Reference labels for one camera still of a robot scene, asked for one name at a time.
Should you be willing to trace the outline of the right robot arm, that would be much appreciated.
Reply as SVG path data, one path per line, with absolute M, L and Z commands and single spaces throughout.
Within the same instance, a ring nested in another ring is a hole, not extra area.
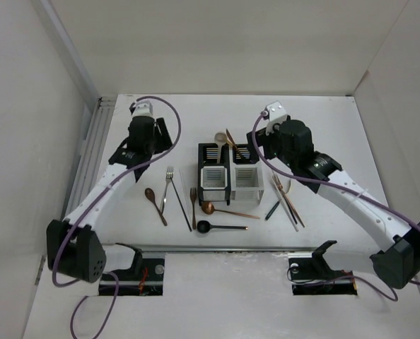
M 247 133 L 248 148 L 254 161 L 273 166 L 280 160 L 289 168 L 286 176 L 308 187 L 348 215 L 376 243 L 368 256 L 349 251 L 331 251 L 336 242 L 327 240 L 309 256 L 298 260 L 298 277 L 312 269 L 318 280 L 339 278 L 342 271 L 377 275 L 388 287 L 402 289 L 420 285 L 420 222 L 382 204 L 362 189 L 332 157 L 317 151 L 311 130 L 300 120 L 285 117 L 271 121 L 263 129 Z

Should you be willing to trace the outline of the beige plastic spoon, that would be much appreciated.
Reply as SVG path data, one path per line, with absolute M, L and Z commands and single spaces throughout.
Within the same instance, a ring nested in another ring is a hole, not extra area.
M 221 155 L 222 155 L 222 147 L 227 144 L 227 136 L 224 132 L 218 132 L 214 136 L 214 143 L 218 147 L 218 153 L 217 153 L 217 163 L 221 162 Z

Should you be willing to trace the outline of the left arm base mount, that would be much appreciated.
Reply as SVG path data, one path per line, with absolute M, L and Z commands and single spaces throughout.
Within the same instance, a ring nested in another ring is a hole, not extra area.
M 116 243 L 104 246 L 107 262 L 98 284 L 100 296 L 161 296 L 165 257 L 146 255 L 129 244 Z

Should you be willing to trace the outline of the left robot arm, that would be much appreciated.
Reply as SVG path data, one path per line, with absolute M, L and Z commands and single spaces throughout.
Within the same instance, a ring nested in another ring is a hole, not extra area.
M 87 197 L 63 220 L 47 226 L 47 262 L 55 275 L 94 283 L 105 271 L 108 256 L 123 254 L 113 245 L 105 249 L 98 232 L 117 202 L 153 162 L 152 157 L 173 146 L 163 118 L 136 116 L 128 131 Z

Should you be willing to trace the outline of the brown wooden spoon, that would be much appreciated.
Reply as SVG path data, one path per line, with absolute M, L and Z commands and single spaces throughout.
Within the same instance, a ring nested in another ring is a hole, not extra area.
M 166 221 L 166 219 L 164 218 L 164 216 L 163 216 L 163 214 L 162 214 L 162 212 L 161 212 L 160 208 L 158 207 L 158 205 L 157 205 L 157 203 L 156 203 L 156 196 L 155 196 L 155 193 L 154 193 L 153 189 L 151 189 L 151 188 L 146 188 L 146 189 L 145 189 L 145 191 L 144 191 L 144 194 L 145 194 L 145 197 L 146 197 L 146 198 L 147 198 L 150 202 L 152 202 L 152 204 L 153 204 L 154 208 L 156 209 L 156 212 L 158 213 L 158 215 L 159 215 L 159 217 L 160 217 L 161 222 L 163 223 L 163 225 L 164 225 L 164 226 L 167 226 L 167 225 L 168 225 L 168 223 L 167 223 L 167 221 Z

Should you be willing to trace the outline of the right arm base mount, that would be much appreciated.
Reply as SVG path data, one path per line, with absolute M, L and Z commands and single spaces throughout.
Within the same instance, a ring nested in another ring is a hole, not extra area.
M 329 240 L 311 252 L 296 252 L 288 255 L 288 280 L 294 296 L 312 295 L 358 295 L 352 271 L 333 270 L 324 254 L 337 241 Z

